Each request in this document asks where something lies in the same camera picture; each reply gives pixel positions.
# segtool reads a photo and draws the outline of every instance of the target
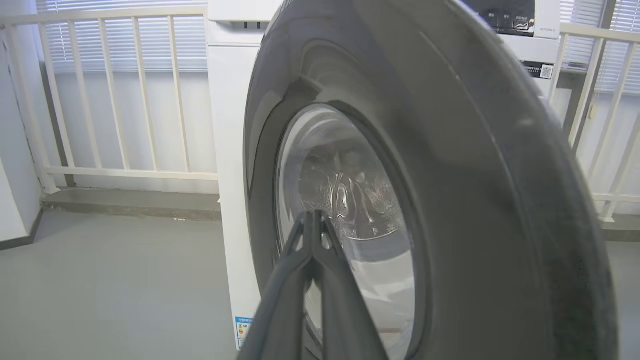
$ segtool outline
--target washing machine door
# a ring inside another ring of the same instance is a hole
[[[337,229],[390,359],[614,359],[609,265],[566,140],[458,1],[287,0],[246,107],[264,291],[297,215]],[[321,358],[319,289],[305,349]]]

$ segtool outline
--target qr code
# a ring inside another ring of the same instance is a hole
[[[542,65],[542,70],[540,70],[540,78],[550,79],[553,73],[554,73],[553,65]]]

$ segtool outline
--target washing machine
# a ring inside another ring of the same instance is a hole
[[[557,1],[221,4],[209,81],[238,348],[297,216],[321,209],[389,359],[616,358],[604,243],[544,100]],[[303,358],[323,357],[321,292]]]

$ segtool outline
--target white metal railing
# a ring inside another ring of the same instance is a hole
[[[130,9],[130,10],[105,10],[94,12],[61,12],[61,13],[44,13],[39,15],[24,15],[14,17],[0,17],[0,27],[6,29],[6,43],[8,45],[8,51],[11,57],[12,67],[16,72],[16,87],[18,88],[18,96],[20,103],[24,105],[24,114],[26,121],[28,122],[27,130],[30,139],[35,142],[35,158],[38,175],[43,181],[45,191],[52,193],[58,191],[52,174],[68,174],[68,175],[90,175],[90,176],[118,176],[118,177],[146,177],[156,179],[183,179],[183,180],[208,180],[217,181],[218,175],[214,173],[192,172],[191,165],[189,164],[189,151],[186,138],[184,110],[182,107],[182,94],[180,91],[180,73],[178,70],[178,58],[175,41],[175,26],[174,17],[192,17],[201,16],[203,21],[206,18],[207,7],[206,6],[181,6],[172,8],[146,8],[146,9]],[[180,128],[180,141],[182,143],[182,154],[184,160],[184,171],[162,171],[158,168],[157,164],[157,151],[156,151],[156,139],[154,138],[153,122],[151,119],[151,112],[149,108],[149,99],[147,91],[147,77],[145,74],[145,61],[142,54],[142,44],[140,37],[140,24],[138,19],[140,18],[160,18],[166,17],[168,20],[169,29],[169,41],[171,47],[171,59],[173,67],[173,83],[175,89],[175,101],[177,104],[176,119],[179,122]],[[115,84],[113,77],[113,67],[111,64],[111,55],[109,52],[109,45],[107,40],[107,31],[105,27],[106,19],[131,19],[134,32],[134,41],[136,48],[136,56],[138,61],[138,75],[140,78],[140,90],[143,99],[143,109],[145,116],[146,132],[150,144],[150,154],[152,158],[153,170],[135,170],[129,166],[129,157],[127,149],[123,139],[123,126],[118,104],[115,101]],[[100,41],[102,42],[102,50],[104,52],[104,62],[106,68],[106,77],[109,88],[109,95],[111,97],[111,110],[113,112],[113,118],[115,120],[116,135],[118,138],[118,144],[120,146],[120,154],[122,156],[123,169],[103,168],[100,154],[98,152],[97,145],[97,133],[93,124],[91,108],[89,105],[88,95],[86,91],[86,84],[84,81],[84,73],[81,63],[80,51],[77,41],[76,33],[76,21],[79,20],[97,20],[100,29]],[[60,101],[60,94],[58,86],[56,84],[56,76],[54,73],[51,52],[49,50],[49,44],[47,43],[47,34],[45,25],[49,23],[66,23],[69,30],[69,35],[72,44],[72,55],[74,59],[74,65],[76,68],[77,84],[80,89],[80,101],[84,113],[84,121],[88,130],[89,143],[91,145],[91,152],[95,167],[77,167],[74,161],[74,157],[69,142],[69,135],[67,131],[67,125],[65,123],[65,117],[62,111],[62,105]],[[58,119],[58,125],[60,129],[60,138],[65,150],[65,157],[68,163],[66,167],[54,167],[51,165],[47,151],[45,150],[45,143],[42,136],[42,129],[38,123],[36,117],[35,98],[33,94],[28,90],[27,74],[23,66],[24,59],[22,44],[17,32],[18,26],[35,25],[38,26],[40,32],[40,40],[42,46],[42,53],[45,60],[45,66],[47,69],[47,76],[49,78],[49,86],[51,87],[51,95],[53,106],[55,109],[56,117]]]
[[[585,170],[585,176],[587,177],[587,180],[592,181],[596,170],[602,169],[603,163],[607,161],[607,159],[602,156],[602,149],[607,148],[612,141],[611,130],[613,128],[618,106],[620,105],[620,99],[623,95],[625,82],[627,80],[629,69],[631,68],[634,54],[640,46],[638,45],[640,44],[640,34],[628,33],[624,31],[613,31],[608,29],[598,29],[589,26],[565,23],[561,25],[561,33],[563,34],[563,36],[561,39],[560,50],[558,52],[556,64],[562,64],[562,60],[566,53],[568,39],[570,37],[576,36],[581,38],[592,38],[595,41],[593,52],[591,53],[591,61],[589,62],[589,67],[587,69],[584,81],[584,86],[582,87],[580,101],[578,103],[575,118],[573,120],[573,124],[569,134],[569,143],[571,144],[571,146],[574,146],[574,144],[576,144],[577,140],[579,139],[582,119],[584,118],[585,111],[587,111],[589,105],[587,104],[589,93],[592,89],[593,82],[596,81],[596,68],[598,62],[600,61],[602,49],[604,48],[607,41],[623,42],[629,44],[627,53],[625,55],[623,69],[620,74],[620,80],[618,81],[618,84],[614,91],[611,107],[609,108],[607,117],[604,122],[603,131],[598,136],[595,155],[593,156],[589,167]],[[560,68],[560,66],[556,66],[557,70],[552,77],[552,92],[550,94],[550,99],[554,96],[554,92],[556,90]],[[594,201],[605,202],[604,207],[600,212],[600,217],[607,222],[613,221],[612,216],[614,214],[616,206],[620,202],[640,202],[640,196],[621,194],[621,192],[623,191],[623,187],[626,185],[628,177],[631,173],[634,159],[637,156],[638,152],[640,152],[640,149],[638,149],[638,147],[640,147],[640,114],[634,120],[635,123],[633,126],[633,130],[625,146],[620,165],[614,175],[609,193],[593,194]]]

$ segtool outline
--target window blind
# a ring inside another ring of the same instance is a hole
[[[611,29],[640,33],[640,0],[617,0]],[[597,90],[615,91],[628,47],[628,44],[620,42],[607,43],[596,83]],[[640,51],[636,51],[632,59],[624,93],[640,95]]]
[[[599,27],[605,0],[560,0],[560,21]],[[586,70],[591,60],[593,39],[570,37],[563,67]]]
[[[37,0],[38,13],[206,6],[207,0]],[[131,19],[106,19],[105,28],[114,71],[137,71]],[[202,17],[174,17],[176,52],[181,71],[206,71],[207,53]],[[166,17],[139,19],[145,70],[172,70],[169,24]],[[104,71],[104,54],[97,20],[75,21],[82,68]],[[74,59],[67,23],[46,25],[54,71],[73,72]]]

